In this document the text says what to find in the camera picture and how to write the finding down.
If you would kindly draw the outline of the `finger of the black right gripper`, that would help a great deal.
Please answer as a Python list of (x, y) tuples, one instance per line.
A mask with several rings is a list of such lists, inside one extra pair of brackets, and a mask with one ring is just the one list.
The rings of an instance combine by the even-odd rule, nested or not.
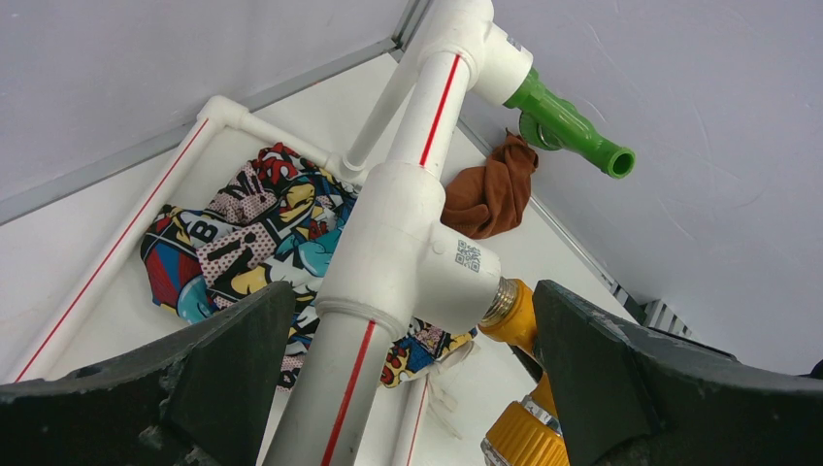
[(512, 345), (510, 349), (530, 378), (538, 383), (543, 375), (543, 368), (540, 364), (524, 350)]

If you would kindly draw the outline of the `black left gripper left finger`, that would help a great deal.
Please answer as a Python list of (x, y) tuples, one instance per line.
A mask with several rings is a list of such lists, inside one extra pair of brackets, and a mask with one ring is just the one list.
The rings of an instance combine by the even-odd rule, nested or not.
[(295, 309), (277, 282), (66, 376), (1, 388), (5, 465), (252, 465)]

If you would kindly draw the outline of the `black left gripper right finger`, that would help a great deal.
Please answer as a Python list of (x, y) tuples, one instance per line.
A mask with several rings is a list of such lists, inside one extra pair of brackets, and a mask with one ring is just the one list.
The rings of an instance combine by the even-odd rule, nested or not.
[(615, 316), (537, 284), (536, 356), (574, 465), (818, 465), (822, 382)]

